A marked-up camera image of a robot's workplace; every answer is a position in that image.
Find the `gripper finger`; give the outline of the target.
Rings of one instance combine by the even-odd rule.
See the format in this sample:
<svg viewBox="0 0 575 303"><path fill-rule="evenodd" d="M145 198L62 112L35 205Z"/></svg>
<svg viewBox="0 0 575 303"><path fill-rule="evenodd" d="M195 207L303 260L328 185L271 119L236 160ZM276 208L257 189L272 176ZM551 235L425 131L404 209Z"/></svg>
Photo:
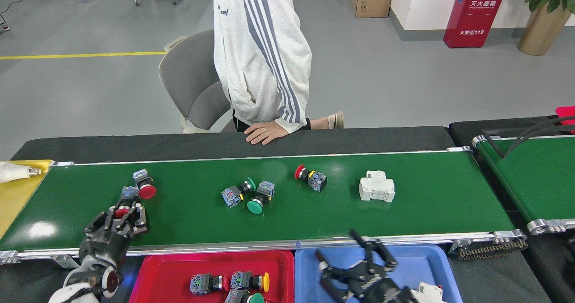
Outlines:
<svg viewBox="0 0 575 303"><path fill-rule="evenodd" d="M337 303L345 303L349 298L349 290L343 290L337 288L332 280L337 282L348 284L350 280L359 281L360 276L351 269L341 269L329 265L326 258L319 249L315 250L315 256L319 261L320 285L328 293L328 295L334 299Z"/></svg>
<svg viewBox="0 0 575 303"><path fill-rule="evenodd" d="M392 272L397 267L397 261L394 256L387 250L386 246L384 246L380 240L376 239L366 241L355 229L351 229L349 235L364 249L368 272L376 272L376 264L372 259L373 253L378 254L378 256L382 258L384 265L381 265L380 267L385 272Z"/></svg>
<svg viewBox="0 0 575 303"><path fill-rule="evenodd" d="M146 209L140 199L121 200L121 235L132 237L138 233L148 232Z"/></svg>
<svg viewBox="0 0 575 303"><path fill-rule="evenodd" d="M93 241L94 237L96 242L120 240L121 235L114 226L114 223L118 221L115 217L117 209L117 205L113 205L109 207L107 211L100 212L90 223L88 223L84 227L84 242Z"/></svg>

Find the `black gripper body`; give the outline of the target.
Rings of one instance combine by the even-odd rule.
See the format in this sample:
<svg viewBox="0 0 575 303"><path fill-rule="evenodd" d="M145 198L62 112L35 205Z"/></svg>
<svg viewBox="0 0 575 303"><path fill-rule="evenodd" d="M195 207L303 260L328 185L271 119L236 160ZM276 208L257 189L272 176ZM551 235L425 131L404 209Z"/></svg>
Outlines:
<svg viewBox="0 0 575 303"><path fill-rule="evenodd" d="M115 269L120 269L131 244L131 237L113 231L98 231L86 236L79 249L81 261L87 256L96 258L97 262L107 261Z"/></svg>
<svg viewBox="0 0 575 303"><path fill-rule="evenodd" d="M402 289L386 275L382 268L370 272L367 267L355 267L341 277L348 291L360 303L417 303L409 287Z"/></svg>

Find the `person's left hand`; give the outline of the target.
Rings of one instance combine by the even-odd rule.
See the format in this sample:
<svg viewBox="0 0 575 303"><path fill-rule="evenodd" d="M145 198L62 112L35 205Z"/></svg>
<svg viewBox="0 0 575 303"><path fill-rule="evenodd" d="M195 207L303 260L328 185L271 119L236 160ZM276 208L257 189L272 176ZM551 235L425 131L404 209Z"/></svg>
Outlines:
<svg viewBox="0 0 575 303"><path fill-rule="evenodd" d="M287 136L289 133L276 121L256 123L251 125L246 131L246 142L256 145L267 145L273 140Z"/></svg>

